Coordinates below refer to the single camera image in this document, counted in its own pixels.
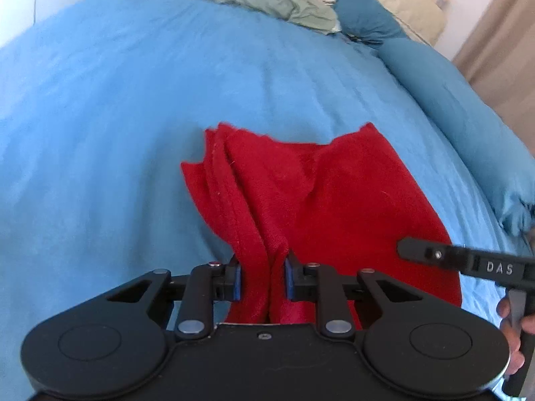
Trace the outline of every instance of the human hand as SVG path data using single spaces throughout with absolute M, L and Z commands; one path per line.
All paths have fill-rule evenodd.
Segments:
M 525 357 L 520 352 L 520 335 L 513 330 L 511 323 L 507 319 L 511 313 L 511 302 L 509 301 L 509 298 L 504 297 L 500 300 L 496 307 L 496 312 L 503 318 L 500 324 L 500 330 L 505 335 L 507 343 L 509 344 L 509 351 L 511 352 L 511 360 L 505 374 L 512 375 L 522 368 Z M 523 331 L 535 335 L 535 314 L 523 317 L 521 326 Z

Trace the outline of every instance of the beige curtain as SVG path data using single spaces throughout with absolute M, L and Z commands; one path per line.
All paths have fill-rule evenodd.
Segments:
M 453 62 L 534 154 L 535 0 L 493 0 Z

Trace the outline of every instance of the blue pillow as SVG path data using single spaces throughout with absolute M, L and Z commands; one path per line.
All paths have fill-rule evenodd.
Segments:
M 336 0 L 342 33 L 377 49 L 385 39 L 406 38 L 392 14 L 377 0 Z
M 503 228 L 527 232 L 535 224 L 535 159 L 526 146 L 432 47 L 391 39 L 378 55 L 457 150 Z

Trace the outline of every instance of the folded red garment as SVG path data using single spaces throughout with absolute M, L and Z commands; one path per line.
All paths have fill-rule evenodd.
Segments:
M 400 259 L 405 236 L 450 243 L 389 142 L 368 123 L 328 145 L 277 142 L 220 124 L 206 131 L 202 163 L 183 163 L 186 185 L 242 265 L 242 299 L 227 321 L 312 322 L 314 306 L 285 298 L 284 259 L 371 267 L 461 304 L 457 273 Z

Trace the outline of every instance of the bed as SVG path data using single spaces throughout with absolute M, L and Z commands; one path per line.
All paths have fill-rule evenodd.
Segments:
M 207 0 L 85 0 L 0 49 L 2 399 L 31 394 L 18 354 L 39 321 L 154 268 L 231 257 L 179 167 L 221 121 L 316 143 L 371 121 L 454 244 L 531 254 L 374 49 Z M 498 323 L 503 291 L 462 289 Z

